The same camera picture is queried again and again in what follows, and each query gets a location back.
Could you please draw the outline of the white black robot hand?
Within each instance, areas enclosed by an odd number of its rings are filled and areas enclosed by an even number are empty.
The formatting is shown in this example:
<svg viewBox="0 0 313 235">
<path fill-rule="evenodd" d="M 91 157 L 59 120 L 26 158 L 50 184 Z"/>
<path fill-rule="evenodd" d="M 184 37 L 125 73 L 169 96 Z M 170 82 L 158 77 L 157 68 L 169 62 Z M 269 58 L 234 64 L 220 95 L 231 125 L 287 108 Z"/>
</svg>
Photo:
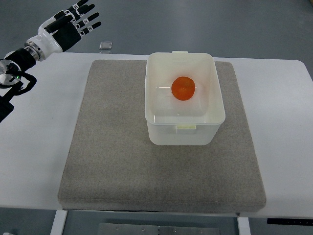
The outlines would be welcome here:
<svg viewBox="0 0 313 235">
<path fill-rule="evenodd" d="M 87 2 L 88 0 L 78 1 L 65 10 L 65 14 L 73 14 L 74 19 L 79 20 L 95 7 L 94 4 L 87 5 Z M 49 57 L 53 53 L 65 52 L 78 43 L 81 36 L 89 34 L 101 25 L 101 22 L 96 22 L 79 32 L 77 31 L 77 28 L 84 27 L 98 16 L 99 13 L 96 12 L 77 22 L 75 26 L 71 23 L 72 16 L 64 16 L 57 20 L 52 17 L 40 25 L 38 34 L 26 41 L 24 49 L 33 57 Z"/>
</svg>

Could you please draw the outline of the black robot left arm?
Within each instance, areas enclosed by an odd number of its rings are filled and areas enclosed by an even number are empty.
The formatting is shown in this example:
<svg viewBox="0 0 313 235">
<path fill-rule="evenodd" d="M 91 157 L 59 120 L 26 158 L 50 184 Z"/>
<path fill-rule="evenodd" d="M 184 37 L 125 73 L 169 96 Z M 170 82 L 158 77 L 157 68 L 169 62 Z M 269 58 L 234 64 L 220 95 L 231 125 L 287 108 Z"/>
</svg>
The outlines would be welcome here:
<svg viewBox="0 0 313 235">
<path fill-rule="evenodd" d="M 0 87 L 7 93 L 0 98 L 0 119 L 4 120 L 13 110 L 10 100 L 29 92 L 37 83 L 37 79 L 27 73 L 27 70 L 44 61 L 54 53 L 62 53 L 101 25 L 92 21 L 99 16 L 95 12 L 84 17 L 95 7 L 80 0 L 68 9 L 55 14 L 42 23 L 36 36 L 28 39 L 20 48 L 0 61 Z"/>
</svg>

